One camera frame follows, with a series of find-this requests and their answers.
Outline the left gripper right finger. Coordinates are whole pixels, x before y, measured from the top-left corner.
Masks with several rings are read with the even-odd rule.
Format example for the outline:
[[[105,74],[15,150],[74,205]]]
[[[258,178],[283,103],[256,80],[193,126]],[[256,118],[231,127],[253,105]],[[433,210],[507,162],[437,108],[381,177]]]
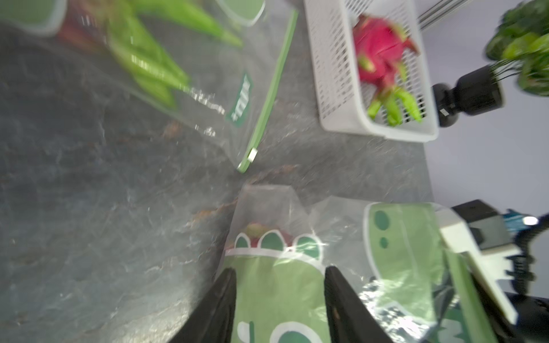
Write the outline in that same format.
[[[392,343],[337,267],[325,270],[324,286],[332,342]]]

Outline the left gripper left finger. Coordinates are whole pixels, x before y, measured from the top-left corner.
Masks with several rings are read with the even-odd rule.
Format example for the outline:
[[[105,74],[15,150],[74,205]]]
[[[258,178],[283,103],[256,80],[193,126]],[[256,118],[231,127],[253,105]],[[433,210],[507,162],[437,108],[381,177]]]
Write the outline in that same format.
[[[231,342],[237,300],[237,273],[225,269],[169,343]]]

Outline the zip-top bag green print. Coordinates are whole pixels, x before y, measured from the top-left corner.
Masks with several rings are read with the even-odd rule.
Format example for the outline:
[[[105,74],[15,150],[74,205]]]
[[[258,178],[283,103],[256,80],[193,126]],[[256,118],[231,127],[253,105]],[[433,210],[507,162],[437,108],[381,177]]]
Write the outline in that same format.
[[[293,236],[284,251],[230,248],[248,224]],[[292,187],[249,185],[220,269],[237,273],[233,342],[328,342],[325,270],[337,267],[394,342],[495,342],[464,259],[433,203],[328,197],[306,209]]]
[[[68,1],[3,1],[1,25],[84,62],[182,121],[245,172],[277,95],[298,13],[288,1],[86,1],[107,51],[56,37]]]

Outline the pink dragon fruit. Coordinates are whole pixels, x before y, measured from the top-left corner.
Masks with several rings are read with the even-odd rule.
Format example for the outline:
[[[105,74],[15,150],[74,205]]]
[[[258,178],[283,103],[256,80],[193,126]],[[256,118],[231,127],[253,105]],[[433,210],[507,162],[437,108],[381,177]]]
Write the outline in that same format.
[[[403,62],[406,49],[419,54],[417,44],[400,24],[370,14],[360,14],[353,27],[353,43],[357,71],[362,83],[375,86],[376,92],[367,108],[367,115],[375,119],[382,108],[387,123],[396,127],[403,123],[404,108],[415,121],[423,120],[415,97],[397,85],[396,78],[407,81],[407,67]]]
[[[284,251],[293,245],[293,236],[279,227],[260,223],[248,224],[234,239],[230,248],[259,248]]]

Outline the dragon fruit in far bag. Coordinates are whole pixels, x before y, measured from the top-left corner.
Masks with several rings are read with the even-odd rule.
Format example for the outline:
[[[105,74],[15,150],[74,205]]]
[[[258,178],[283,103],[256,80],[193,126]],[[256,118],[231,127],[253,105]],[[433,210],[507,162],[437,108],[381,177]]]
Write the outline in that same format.
[[[104,33],[97,19],[85,9],[85,3],[67,2],[67,13],[56,37],[86,53],[104,54],[107,51]]]

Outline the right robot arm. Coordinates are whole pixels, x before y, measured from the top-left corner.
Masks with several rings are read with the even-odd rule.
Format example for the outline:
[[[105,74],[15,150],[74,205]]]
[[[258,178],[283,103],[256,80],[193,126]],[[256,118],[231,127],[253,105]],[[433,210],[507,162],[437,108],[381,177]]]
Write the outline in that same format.
[[[543,297],[531,297],[529,284],[534,281],[535,275],[531,271],[531,265],[535,259],[530,253],[530,244],[533,240],[548,230],[548,215],[539,218],[538,223],[529,230],[519,232],[514,243],[520,249],[520,254],[512,256],[509,260],[513,263],[511,284],[516,291],[508,294],[506,299],[517,311],[518,319],[511,324],[500,313],[496,303],[489,297],[478,281],[474,285],[483,309],[488,315],[488,324],[492,333],[496,336],[496,342],[547,342],[548,341],[548,299]]]

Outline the potted green plant black vase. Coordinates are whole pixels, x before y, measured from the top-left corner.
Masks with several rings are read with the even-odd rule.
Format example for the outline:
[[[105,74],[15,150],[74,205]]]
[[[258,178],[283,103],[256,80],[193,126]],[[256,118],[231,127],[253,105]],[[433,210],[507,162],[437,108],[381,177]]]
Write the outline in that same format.
[[[526,93],[548,96],[548,2],[522,1],[507,10],[485,56],[492,63],[460,77],[455,87],[433,86],[440,127],[453,126],[461,113],[477,116],[502,108],[500,82],[509,77]]]

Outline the white plastic basket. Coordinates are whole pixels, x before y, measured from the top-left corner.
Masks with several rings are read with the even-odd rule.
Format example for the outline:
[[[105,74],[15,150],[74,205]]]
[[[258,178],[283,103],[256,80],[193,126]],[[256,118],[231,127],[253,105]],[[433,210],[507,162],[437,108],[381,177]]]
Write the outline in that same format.
[[[413,1],[306,1],[320,124],[426,143],[438,136]]]

